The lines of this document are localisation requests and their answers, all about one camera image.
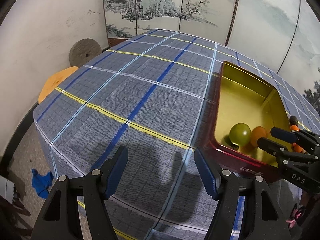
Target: black baseboard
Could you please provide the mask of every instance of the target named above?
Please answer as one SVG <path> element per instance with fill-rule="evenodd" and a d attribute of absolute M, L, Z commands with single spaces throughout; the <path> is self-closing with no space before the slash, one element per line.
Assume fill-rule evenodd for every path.
<path fill-rule="evenodd" d="M 33 110 L 37 107 L 38 102 L 29 110 L 26 116 L 23 118 L 21 123 L 18 125 L 14 134 L 12 135 L 7 148 L 4 151 L 4 155 L 0 161 L 0 174 L 4 177 L 8 175 L 8 166 L 16 151 L 19 143 L 21 142 L 23 136 L 26 134 L 30 126 L 33 124 Z"/>

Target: box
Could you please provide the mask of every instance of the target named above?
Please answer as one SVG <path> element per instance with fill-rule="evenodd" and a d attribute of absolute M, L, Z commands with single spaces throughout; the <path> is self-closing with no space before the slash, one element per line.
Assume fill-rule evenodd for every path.
<path fill-rule="evenodd" d="M 223 62 L 210 98 L 211 107 L 204 151 L 220 165 L 245 177 L 262 176 L 267 182 L 280 179 L 276 158 L 250 143 L 238 150 L 227 143 L 230 129 L 246 123 L 251 130 L 264 127 L 268 138 L 291 151 L 291 145 L 270 135 L 274 126 L 290 131 L 289 120 L 275 87 L 262 78 L 230 62 Z"/>

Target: green ball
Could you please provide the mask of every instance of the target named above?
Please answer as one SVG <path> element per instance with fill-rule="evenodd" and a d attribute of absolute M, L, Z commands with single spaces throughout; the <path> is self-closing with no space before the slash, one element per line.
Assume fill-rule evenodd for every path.
<path fill-rule="evenodd" d="M 250 141 L 251 130 L 245 123 L 235 124 L 229 133 L 230 141 L 238 146 L 245 146 Z"/>

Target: orange ball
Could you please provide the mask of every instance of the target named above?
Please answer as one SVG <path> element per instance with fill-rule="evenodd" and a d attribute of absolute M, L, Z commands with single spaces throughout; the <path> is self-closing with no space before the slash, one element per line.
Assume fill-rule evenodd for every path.
<path fill-rule="evenodd" d="M 290 130 L 294 130 L 294 131 L 300 131 L 300 129 L 298 128 L 298 126 L 296 126 L 295 124 L 290 126 Z"/>
<path fill-rule="evenodd" d="M 302 152 L 303 149 L 302 149 L 298 144 L 293 143 L 292 145 L 293 145 L 293 150 L 294 150 L 296 153 L 301 153 L 301 152 Z"/>
<path fill-rule="evenodd" d="M 258 147 L 258 139 L 261 137 L 268 137 L 267 130 L 264 129 L 262 126 L 257 126 L 251 131 L 250 143 L 253 147 Z"/>

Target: table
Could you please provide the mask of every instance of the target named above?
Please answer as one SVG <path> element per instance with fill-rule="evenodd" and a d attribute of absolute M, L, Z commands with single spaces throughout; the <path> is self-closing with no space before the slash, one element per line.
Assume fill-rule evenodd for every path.
<path fill-rule="evenodd" d="M 227 60 L 278 89 L 289 115 L 320 133 L 313 107 L 273 71 L 203 38 L 150 30 L 89 61 L 34 110 L 52 173 L 79 177 L 125 145 L 129 159 L 107 210 L 120 238 L 164 233 L 203 239 L 217 202 L 207 195 L 192 149 L 203 132 L 221 63 Z M 271 189 L 289 215 L 301 190 L 281 180 Z M 84 208 L 83 199 L 79 205 Z M 240 230 L 239 198 L 234 239 Z"/>

